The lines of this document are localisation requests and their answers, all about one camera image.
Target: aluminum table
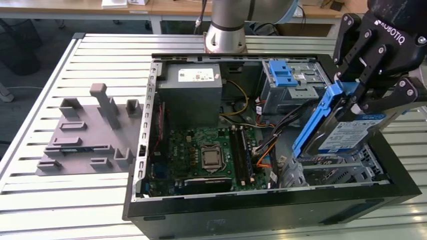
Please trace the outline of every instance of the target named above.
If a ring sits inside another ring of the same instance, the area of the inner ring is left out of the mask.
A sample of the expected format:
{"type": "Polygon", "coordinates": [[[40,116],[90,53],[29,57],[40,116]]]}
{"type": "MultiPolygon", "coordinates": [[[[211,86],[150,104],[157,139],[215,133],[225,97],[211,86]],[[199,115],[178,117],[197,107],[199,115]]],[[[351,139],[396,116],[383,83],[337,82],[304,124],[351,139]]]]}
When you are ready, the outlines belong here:
{"type": "MultiPolygon", "coordinates": [[[[335,40],[315,37],[248,36],[249,53],[332,54],[335,40]]],[[[105,83],[117,104],[144,103],[152,53],[201,53],[203,38],[188,35],[86,34],[72,39],[0,162],[0,238],[146,239],[121,220],[126,173],[36,176],[36,165],[52,137],[62,98],[89,96],[92,83],[105,83]]],[[[427,122],[411,110],[384,129],[384,137],[420,190],[427,192],[427,122]]],[[[249,232],[229,239],[392,239],[427,238],[427,195],[384,207],[340,225],[249,232]]]]}

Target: floor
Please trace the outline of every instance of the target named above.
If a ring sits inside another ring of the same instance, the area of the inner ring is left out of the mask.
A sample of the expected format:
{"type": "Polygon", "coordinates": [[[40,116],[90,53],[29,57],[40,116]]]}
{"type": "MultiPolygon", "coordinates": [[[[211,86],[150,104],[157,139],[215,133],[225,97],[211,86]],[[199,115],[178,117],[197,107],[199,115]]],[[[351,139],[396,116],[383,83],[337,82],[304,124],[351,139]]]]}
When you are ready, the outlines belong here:
{"type": "MultiPolygon", "coordinates": [[[[20,21],[17,19],[5,20],[9,24],[20,21]]],[[[42,41],[42,46],[36,50],[41,68],[30,75],[17,76],[0,62],[0,80],[6,88],[44,87],[74,33],[152,33],[150,30],[145,30],[145,21],[136,20],[121,20],[120,24],[114,24],[110,20],[65,20],[65,28],[62,29],[58,29],[53,20],[38,20],[32,22],[42,41]]],[[[8,142],[13,140],[41,89],[10,88],[9,91],[14,95],[13,102],[5,103],[0,101],[0,141],[8,142]]],[[[8,145],[0,144],[0,159],[6,149],[8,145]]]]}

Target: sticker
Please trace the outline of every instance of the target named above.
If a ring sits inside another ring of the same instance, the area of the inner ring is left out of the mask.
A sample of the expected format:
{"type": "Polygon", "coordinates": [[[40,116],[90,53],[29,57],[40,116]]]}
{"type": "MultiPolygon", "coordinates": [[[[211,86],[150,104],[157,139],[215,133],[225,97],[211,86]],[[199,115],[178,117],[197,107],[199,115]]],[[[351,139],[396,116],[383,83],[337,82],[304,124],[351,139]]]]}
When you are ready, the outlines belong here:
{"type": "Polygon", "coordinates": [[[305,79],[304,74],[293,74],[295,79],[305,79]]]}
{"type": "Polygon", "coordinates": [[[273,171],[269,172],[269,179],[277,183],[277,175],[273,173],[273,171]]]}
{"type": "Polygon", "coordinates": [[[146,11],[128,11],[129,14],[148,14],[146,11]]]}
{"type": "Polygon", "coordinates": [[[177,72],[178,82],[211,82],[213,79],[212,68],[184,68],[177,72]]]}
{"type": "Polygon", "coordinates": [[[355,121],[340,122],[319,147],[319,152],[332,154],[352,149],[368,135],[368,129],[385,118],[384,114],[360,115],[355,121]]]}
{"type": "Polygon", "coordinates": [[[263,115],[263,107],[261,106],[256,106],[256,114],[263,115]]]}

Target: wire bundle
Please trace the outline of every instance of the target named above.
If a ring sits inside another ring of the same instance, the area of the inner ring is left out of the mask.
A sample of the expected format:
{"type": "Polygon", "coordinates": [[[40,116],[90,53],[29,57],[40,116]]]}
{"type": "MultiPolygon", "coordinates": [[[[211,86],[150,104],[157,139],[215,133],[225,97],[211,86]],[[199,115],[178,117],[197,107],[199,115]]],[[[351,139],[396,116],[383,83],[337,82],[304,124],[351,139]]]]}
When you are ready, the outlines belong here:
{"type": "Polygon", "coordinates": [[[253,148],[253,152],[259,153],[261,149],[264,149],[267,146],[267,150],[263,153],[261,157],[259,158],[257,162],[256,162],[256,166],[261,167],[261,168],[271,168],[272,166],[268,164],[261,164],[261,161],[264,159],[264,157],[269,154],[269,152],[272,151],[276,142],[277,142],[277,138],[283,132],[283,129],[285,126],[288,126],[295,120],[297,120],[305,111],[305,108],[311,105],[313,105],[315,103],[317,103],[319,100],[308,100],[307,102],[304,102],[304,104],[301,104],[297,108],[295,108],[280,120],[280,122],[277,123],[277,125],[275,126],[275,128],[271,131],[269,137],[265,139],[265,141],[256,147],[253,148]]]}

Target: yellow cable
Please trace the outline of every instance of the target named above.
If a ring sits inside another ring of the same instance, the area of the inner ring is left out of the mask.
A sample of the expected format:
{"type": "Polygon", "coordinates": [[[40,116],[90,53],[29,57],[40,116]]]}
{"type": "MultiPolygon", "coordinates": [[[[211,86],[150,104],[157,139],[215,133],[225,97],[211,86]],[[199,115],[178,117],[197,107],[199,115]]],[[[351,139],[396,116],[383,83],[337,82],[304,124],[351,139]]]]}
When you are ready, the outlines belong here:
{"type": "Polygon", "coordinates": [[[240,90],[240,92],[243,93],[243,95],[244,95],[244,100],[245,100],[245,104],[244,104],[244,108],[243,108],[240,111],[220,113],[220,114],[219,114],[220,116],[237,115],[237,114],[243,113],[243,112],[247,110],[248,105],[249,105],[249,99],[248,99],[248,95],[247,95],[245,91],[241,89],[241,87],[240,87],[240,86],[237,85],[237,83],[235,83],[233,81],[227,80],[227,82],[231,82],[231,83],[237,87],[237,89],[240,90]]]}

